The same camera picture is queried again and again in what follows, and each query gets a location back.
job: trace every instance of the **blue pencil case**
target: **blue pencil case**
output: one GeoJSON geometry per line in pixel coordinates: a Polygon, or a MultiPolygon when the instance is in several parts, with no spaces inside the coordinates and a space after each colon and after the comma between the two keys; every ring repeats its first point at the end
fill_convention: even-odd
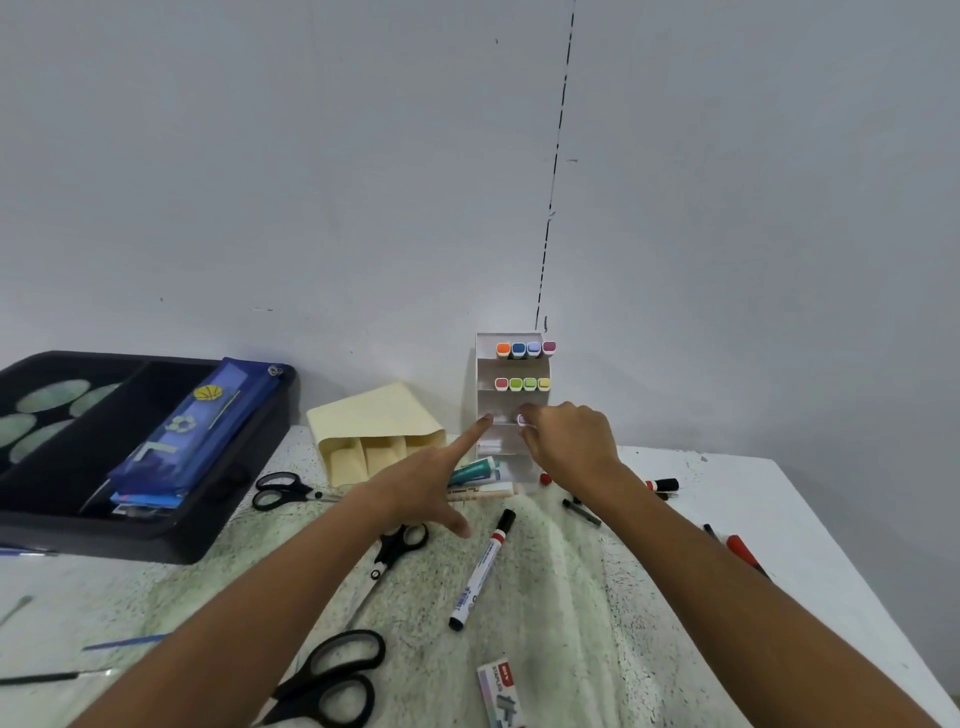
{"type": "Polygon", "coordinates": [[[175,508],[279,384],[282,364],[225,358],[108,474],[115,503],[175,508]]]}

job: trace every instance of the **white table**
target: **white table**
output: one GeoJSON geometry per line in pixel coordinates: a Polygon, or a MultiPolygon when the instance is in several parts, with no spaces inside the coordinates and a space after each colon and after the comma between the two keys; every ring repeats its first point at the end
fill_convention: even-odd
{"type": "MultiPolygon", "coordinates": [[[[677,510],[740,534],[778,585],[943,725],[960,728],[953,703],[773,462],[636,448],[620,448],[620,456],[646,478],[678,477],[677,510]]],[[[323,482],[305,427],[291,430],[271,470],[323,482]]],[[[388,574],[378,589],[387,593],[374,593],[358,621],[382,632],[389,650],[372,675],[370,728],[485,725],[473,669],[504,652],[531,725],[747,724],[633,556],[606,527],[565,512],[562,495],[554,486],[534,497],[464,504],[472,539],[433,527],[423,555],[406,557],[388,574]],[[514,530],[467,628],[453,633],[445,626],[449,609],[505,504],[517,511],[514,530]],[[412,675],[411,663],[424,667],[412,675]]],[[[175,628],[325,507],[292,504],[258,514],[248,496],[191,567],[79,556],[0,562],[0,614],[23,595],[35,598],[0,628],[0,674],[127,667],[149,647],[80,648],[175,628]]],[[[348,577],[306,648],[338,628],[365,570],[362,562],[348,577]]],[[[65,725],[107,684],[88,678],[0,689],[3,723],[65,725]]]]}

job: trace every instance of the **scissors blade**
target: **scissors blade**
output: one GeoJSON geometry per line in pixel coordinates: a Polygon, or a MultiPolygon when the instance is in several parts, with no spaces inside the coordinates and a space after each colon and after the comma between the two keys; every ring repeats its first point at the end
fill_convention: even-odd
{"type": "Polygon", "coordinates": [[[347,631],[353,625],[353,621],[356,619],[361,608],[363,608],[367,597],[370,596],[370,593],[376,585],[380,583],[380,579],[383,578],[383,574],[388,568],[389,567],[382,561],[378,561],[373,565],[373,568],[367,572],[367,578],[364,579],[363,586],[357,590],[356,596],[353,598],[353,603],[350,604],[347,623],[344,625],[343,631],[347,631]]]}

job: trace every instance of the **scissors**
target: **scissors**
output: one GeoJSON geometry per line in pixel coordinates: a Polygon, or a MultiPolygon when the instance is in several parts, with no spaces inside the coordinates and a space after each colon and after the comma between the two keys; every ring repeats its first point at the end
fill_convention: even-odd
{"type": "Polygon", "coordinates": [[[339,496],[325,496],[320,491],[314,491],[300,480],[299,475],[286,471],[264,475],[253,483],[253,487],[259,491],[253,496],[253,510],[260,513],[272,511],[284,503],[303,503],[310,499],[311,493],[315,500],[340,500],[339,496]]]}
{"type": "Polygon", "coordinates": [[[380,583],[380,577],[393,566],[397,559],[410,551],[416,551],[426,546],[430,532],[426,525],[402,525],[394,533],[380,537],[380,550],[374,559],[373,568],[368,574],[364,585],[357,592],[348,612],[347,624],[344,632],[331,637],[317,646],[307,657],[293,677],[277,686],[273,692],[276,705],[267,713],[261,725],[270,725],[292,717],[309,717],[320,723],[324,728],[362,728],[370,720],[373,713],[373,702],[376,693],[373,683],[363,670],[375,669],[380,666],[387,655],[387,644],[378,633],[370,629],[350,629],[360,608],[367,601],[373,589],[380,583]],[[376,645],[376,653],[362,660],[351,660],[335,667],[321,670],[321,658],[328,652],[348,643],[368,642],[376,645]],[[342,690],[350,684],[359,685],[364,691],[364,705],[357,716],[352,720],[336,720],[324,710],[324,701],[333,693],[342,690]]]}

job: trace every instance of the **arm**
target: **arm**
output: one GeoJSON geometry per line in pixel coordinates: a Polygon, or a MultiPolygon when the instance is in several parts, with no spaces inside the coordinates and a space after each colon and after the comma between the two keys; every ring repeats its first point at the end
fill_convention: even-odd
{"type": "Polygon", "coordinates": [[[636,556],[754,726],[936,727],[870,661],[654,496],[620,463],[603,414],[570,402],[520,410],[537,427],[522,429],[534,459],[636,556]]]}
{"type": "Polygon", "coordinates": [[[340,583],[381,533],[438,522],[469,536],[446,502],[457,462],[490,426],[424,448],[342,501],[211,599],[80,715],[72,728],[251,724],[340,583]]]}

